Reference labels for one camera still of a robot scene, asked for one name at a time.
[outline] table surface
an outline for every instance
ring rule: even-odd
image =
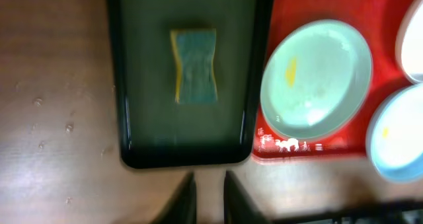
[[[235,171],[270,218],[423,198],[365,159],[135,171],[119,160],[105,0],[0,0],[0,223],[145,223],[194,169],[200,223]]]

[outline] red tray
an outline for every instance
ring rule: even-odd
[[[393,92],[409,86],[395,62],[395,39],[400,23],[413,0],[274,0],[270,23],[268,58],[296,28],[320,19],[336,19],[359,30],[373,56],[373,78],[360,111],[335,134],[298,147],[282,150],[276,135],[258,109],[252,157],[259,163],[315,157],[365,156],[365,133],[377,107]]]

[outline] sponge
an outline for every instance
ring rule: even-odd
[[[215,29],[171,30],[179,104],[217,102],[213,72]]]

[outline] white plate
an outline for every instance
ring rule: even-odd
[[[276,48],[266,66],[264,117],[282,136],[328,135],[357,112],[371,68],[369,47],[356,29],[336,20],[307,24]]]
[[[383,102],[371,119],[367,155],[392,181],[409,181],[423,174],[423,85],[398,92]]]
[[[423,83],[423,0],[414,0],[395,42],[395,57],[412,83]]]

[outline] yellow stain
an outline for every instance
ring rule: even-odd
[[[383,128],[382,137],[383,137],[383,138],[388,137],[388,133],[389,133],[389,129],[388,129],[388,128]]]
[[[295,73],[297,72],[297,58],[294,57],[289,61],[289,65],[285,71],[285,80],[289,88],[293,87],[295,82]]]

